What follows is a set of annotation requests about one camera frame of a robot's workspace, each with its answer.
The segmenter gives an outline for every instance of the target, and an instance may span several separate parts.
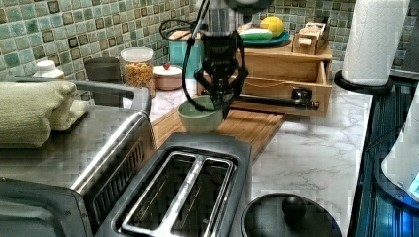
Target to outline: folded towel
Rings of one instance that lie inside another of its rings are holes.
[[[0,148],[42,146],[52,130],[69,129],[86,111],[68,81],[0,83]]]

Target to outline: countertop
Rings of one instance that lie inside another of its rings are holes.
[[[195,81],[187,80],[190,94]],[[290,193],[323,206],[347,236],[371,96],[333,85],[325,118],[286,116],[252,169],[252,199]],[[151,121],[186,100],[182,89],[157,91]]]

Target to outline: green bowl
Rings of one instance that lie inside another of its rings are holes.
[[[210,96],[198,96],[193,99],[206,108],[213,109]],[[194,105],[186,101],[178,107],[182,126],[190,133],[207,133],[216,130],[223,121],[222,110],[198,111]]]

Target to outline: paper towel roll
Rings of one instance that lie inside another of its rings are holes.
[[[387,83],[409,0],[357,0],[342,76],[351,83]]]

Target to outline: white container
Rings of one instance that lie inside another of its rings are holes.
[[[33,77],[64,79],[64,72],[55,68],[55,63],[51,60],[38,62],[37,68],[38,70]]]
[[[182,86],[182,68],[178,66],[170,66],[164,69],[163,66],[154,67],[154,78],[156,87],[163,91],[178,89]]]

